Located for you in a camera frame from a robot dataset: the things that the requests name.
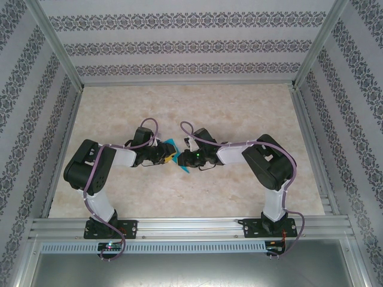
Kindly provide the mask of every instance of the gray metal panel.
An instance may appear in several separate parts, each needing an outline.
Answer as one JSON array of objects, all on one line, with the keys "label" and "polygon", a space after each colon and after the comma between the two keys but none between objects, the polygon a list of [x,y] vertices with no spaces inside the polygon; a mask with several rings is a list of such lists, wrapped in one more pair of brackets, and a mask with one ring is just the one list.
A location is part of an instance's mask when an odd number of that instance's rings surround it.
[{"label": "gray metal panel", "polygon": [[353,286],[338,241],[299,242],[280,260],[264,254],[41,254],[32,286]]}]

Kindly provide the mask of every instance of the damask pattern wall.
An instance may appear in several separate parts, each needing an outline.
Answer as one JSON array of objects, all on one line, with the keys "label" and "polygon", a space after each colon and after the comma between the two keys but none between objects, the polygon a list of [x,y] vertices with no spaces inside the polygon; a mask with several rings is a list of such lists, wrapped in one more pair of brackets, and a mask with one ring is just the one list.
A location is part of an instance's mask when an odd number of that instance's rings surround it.
[{"label": "damask pattern wall", "polygon": [[382,0],[350,1],[300,87],[374,286],[383,286],[382,23]]},{"label": "damask pattern wall", "polygon": [[85,84],[293,80],[333,0],[42,0]]},{"label": "damask pattern wall", "polygon": [[41,216],[78,93],[21,0],[0,2],[0,286]]}]

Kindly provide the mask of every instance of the metal bracket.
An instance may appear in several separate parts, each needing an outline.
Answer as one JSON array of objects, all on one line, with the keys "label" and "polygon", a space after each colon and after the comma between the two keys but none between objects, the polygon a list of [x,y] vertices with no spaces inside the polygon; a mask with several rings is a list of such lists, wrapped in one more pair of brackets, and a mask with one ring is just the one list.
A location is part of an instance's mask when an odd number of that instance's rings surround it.
[{"label": "metal bracket", "polygon": [[273,232],[268,233],[263,227],[263,220],[260,218],[247,218],[238,220],[238,224],[243,226],[245,238],[275,238],[283,237],[297,237],[297,228],[293,218],[287,218],[284,222]]},{"label": "metal bracket", "polygon": [[[119,220],[117,229],[120,230],[125,239],[136,239],[137,234],[137,220]],[[116,234],[112,237],[107,237],[104,234],[97,234],[91,220],[85,224],[84,239],[117,239],[119,235]]]}]

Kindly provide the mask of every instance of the blue object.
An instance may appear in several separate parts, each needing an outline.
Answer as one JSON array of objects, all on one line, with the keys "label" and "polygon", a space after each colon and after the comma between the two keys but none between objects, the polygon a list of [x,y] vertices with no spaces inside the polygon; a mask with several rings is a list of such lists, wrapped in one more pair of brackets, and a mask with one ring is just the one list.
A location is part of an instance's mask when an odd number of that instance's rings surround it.
[{"label": "blue object", "polygon": [[[178,150],[178,148],[177,148],[177,146],[175,145],[175,142],[174,142],[174,140],[173,139],[168,139],[167,141],[164,141],[164,143],[169,143],[169,144],[171,144],[172,146],[174,146],[174,148],[175,148],[175,150],[176,150],[176,154],[175,154],[175,156],[174,156],[174,158],[172,159],[176,164],[177,164],[177,157],[179,157],[180,156],[180,151]],[[190,173],[189,172],[189,170],[187,169],[187,167],[185,167],[185,166],[180,166],[180,168],[182,168],[183,170],[185,170],[187,173]]]}]

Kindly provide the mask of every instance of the marble floor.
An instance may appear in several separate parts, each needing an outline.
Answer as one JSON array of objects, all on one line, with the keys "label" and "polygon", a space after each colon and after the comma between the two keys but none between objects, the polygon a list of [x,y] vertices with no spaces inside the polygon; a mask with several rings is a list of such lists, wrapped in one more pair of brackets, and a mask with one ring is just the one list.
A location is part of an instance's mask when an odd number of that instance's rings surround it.
[{"label": "marble floor", "polygon": [[[64,166],[85,139],[124,144],[141,121],[154,117],[161,139],[186,145],[182,120],[205,127],[217,142],[238,142],[270,134],[297,162],[297,178],[286,206],[305,215],[324,215],[293,103],[284,84],[86,87]],[[147,127],[154,129],[148,122]],[[61,176],[51,218],[89,217],[80,195]],[[161,166],[113,167],[105,185],[119,217],[259,216],[264,188],[246,164],[183,171]]]}]

